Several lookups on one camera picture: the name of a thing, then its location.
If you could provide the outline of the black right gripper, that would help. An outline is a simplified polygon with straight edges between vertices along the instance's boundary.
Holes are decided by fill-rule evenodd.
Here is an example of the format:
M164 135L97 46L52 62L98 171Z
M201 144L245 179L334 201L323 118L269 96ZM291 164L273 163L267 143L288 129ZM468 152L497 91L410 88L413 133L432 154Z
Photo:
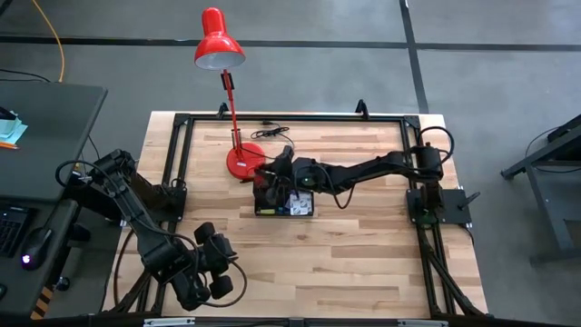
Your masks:
M256 169L256 180L263 184L271 184L266 191L266 201L269 205L276 205L279 198L280 179L290 179L292 177L292 159L294 150L290 145L285 145L282 152L270 163L261 164ZM294 192L294 184L283 182L281 184L281 199L287 203Z

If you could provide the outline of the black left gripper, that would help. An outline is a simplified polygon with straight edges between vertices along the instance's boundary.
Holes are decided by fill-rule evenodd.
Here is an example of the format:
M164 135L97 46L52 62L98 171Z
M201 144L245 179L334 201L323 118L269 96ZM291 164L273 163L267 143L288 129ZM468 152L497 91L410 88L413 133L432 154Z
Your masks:
M232 258L232 247L228 238L215 231L212 223L203 223L194 231L200 245L200 269L212 277L209 290L214 300L219 300L232 291L231 277L225 273Z

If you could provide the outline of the black desk organizer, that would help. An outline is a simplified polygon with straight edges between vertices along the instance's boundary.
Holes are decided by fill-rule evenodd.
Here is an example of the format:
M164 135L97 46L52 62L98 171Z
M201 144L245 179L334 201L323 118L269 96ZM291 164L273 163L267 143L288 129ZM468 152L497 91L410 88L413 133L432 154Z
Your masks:
M269 205L266 201L266 191L271 184L263 184L261 188L256 188L253 186L253 196L254 196L254 213L257 216L289 216L289 217L303 217L303 216L292 216L287 215L284 212L284 205L285 203L282 202L281 199L281 184L283 182L275 182L279 185L279 198L278 203L276 205ZM258 211L260 209L275 209L276 213L274 215L260 215Z

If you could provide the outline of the white sticky note pad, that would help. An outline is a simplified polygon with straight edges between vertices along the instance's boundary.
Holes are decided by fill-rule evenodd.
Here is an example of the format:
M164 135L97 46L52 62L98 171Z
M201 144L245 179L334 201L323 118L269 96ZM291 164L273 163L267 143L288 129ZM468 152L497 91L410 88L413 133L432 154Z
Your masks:
M289 199L290 214L292 216L312 216L313 203L312 193L291 193Z

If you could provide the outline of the red desk lamp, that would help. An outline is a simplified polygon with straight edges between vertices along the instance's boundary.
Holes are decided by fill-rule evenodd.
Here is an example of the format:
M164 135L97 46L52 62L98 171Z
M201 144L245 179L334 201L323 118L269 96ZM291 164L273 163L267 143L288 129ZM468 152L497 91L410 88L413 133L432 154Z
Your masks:
M240 44L229 35L225 14L220 8L203 10L202 30L203 39L196 47L194 64L204 70L221 72L222 86L230 104L233 146L226 155L226 167L233 177L241 181L251 180L255 169L265 163L265 154L257 144L241 140L233 96L235 86L229 72L230 68L241 65L246 55Z

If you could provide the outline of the black computer mouse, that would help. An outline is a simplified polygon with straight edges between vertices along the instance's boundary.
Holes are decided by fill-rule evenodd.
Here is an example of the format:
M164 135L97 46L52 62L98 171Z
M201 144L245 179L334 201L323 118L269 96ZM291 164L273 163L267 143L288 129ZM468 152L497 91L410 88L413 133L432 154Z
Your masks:
M44 263L52 236L48 227L35 228L26 236L20 253L24 270L36 270Z

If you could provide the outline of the black keyboard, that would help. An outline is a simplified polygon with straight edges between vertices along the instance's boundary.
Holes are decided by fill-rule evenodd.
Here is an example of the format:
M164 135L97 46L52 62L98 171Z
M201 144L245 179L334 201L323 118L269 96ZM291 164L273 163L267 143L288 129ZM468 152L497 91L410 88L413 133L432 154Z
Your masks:
M15 254L30 223L30 214L29 208L0 206L0 257Z

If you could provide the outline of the dark grey desk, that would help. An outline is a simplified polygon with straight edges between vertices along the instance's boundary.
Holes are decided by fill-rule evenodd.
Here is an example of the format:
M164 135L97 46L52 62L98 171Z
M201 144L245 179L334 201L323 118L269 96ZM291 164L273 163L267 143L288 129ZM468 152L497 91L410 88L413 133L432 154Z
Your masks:
M57 166L77 160L107 96L101 86L0 82L0 107L15 112L26 125L17 149L0 149L0 206L33 208L28 228L46 227L52 235L45 261L23 269L20 255L0 256L0 324L27 320L54 268L54 261L80 208L63 198L54 179Z

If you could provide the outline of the teal paper stack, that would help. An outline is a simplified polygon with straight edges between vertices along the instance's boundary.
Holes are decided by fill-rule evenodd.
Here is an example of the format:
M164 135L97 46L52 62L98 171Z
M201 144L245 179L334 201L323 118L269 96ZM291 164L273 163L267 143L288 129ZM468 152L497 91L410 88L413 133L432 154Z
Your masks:
M19 116L13 121L0 120L0 142L16 144L26 129Z

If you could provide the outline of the dark grey metal stand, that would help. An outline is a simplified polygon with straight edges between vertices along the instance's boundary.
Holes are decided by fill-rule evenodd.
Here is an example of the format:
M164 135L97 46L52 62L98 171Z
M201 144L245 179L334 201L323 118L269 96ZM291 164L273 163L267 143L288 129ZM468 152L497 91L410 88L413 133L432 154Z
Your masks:
M530 258L533 264L581 259L581 243L576 244L567 228L581 224L581 114L539 135L547 142L500 172L506 180L524 173L536 198L537 207L547 219L556 249Z

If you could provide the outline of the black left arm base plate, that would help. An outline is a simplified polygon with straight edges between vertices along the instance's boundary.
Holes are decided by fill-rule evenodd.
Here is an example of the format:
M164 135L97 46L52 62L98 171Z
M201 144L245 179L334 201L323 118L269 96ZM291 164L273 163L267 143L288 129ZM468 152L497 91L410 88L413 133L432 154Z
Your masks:
M170 196L172 197L172 213L175 216L175 222L181 222L184 214L187 187L184 183L176 184L170 189Z

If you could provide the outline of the silver metal bracket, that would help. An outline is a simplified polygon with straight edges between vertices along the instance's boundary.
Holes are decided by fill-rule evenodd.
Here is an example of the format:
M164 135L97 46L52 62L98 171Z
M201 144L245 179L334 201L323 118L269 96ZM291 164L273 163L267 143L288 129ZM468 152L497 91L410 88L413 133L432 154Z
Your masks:
M398 320L398 327L448 327L448 322L437 320Z
M194 325L195 319L193 317L163 317L143 321L143 327L193 327Z

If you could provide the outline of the black metal table frame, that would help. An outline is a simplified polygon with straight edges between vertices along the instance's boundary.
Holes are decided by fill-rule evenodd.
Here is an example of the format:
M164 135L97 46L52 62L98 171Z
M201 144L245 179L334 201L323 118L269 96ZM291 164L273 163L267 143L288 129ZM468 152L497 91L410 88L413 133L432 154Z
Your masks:
M240 183L226 169L231 119L216 114L152 112L139 172L152 183L162 180L173 122L193 115L191 145L183 179L187 199L177 233L193 237L201 223L225 233L248 276L243 298L227 308L202 306L187 312L171 286L162 315L196 318L428 318L429 307L415 226L409 220L409 182L397 175L359 183L349 207L332 196L314 195L312 217L256 217L251 183ZM329 164L353 165L403 150L403 114L319 114L351 121L284 122L275 113L239 114L244 141L263 120L289 126L296 156ZM448 269L463 293L482 312L487 304L476 255L467 232L440 229Z

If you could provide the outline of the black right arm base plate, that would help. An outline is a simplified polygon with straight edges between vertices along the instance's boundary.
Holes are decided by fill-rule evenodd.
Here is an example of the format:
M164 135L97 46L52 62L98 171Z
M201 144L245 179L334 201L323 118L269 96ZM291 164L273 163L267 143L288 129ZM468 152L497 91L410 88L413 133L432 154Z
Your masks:
M409 219L419 225L447 223L471 226L468 206L480 196L480 192L466 196L461 189L408 190L406 201Z

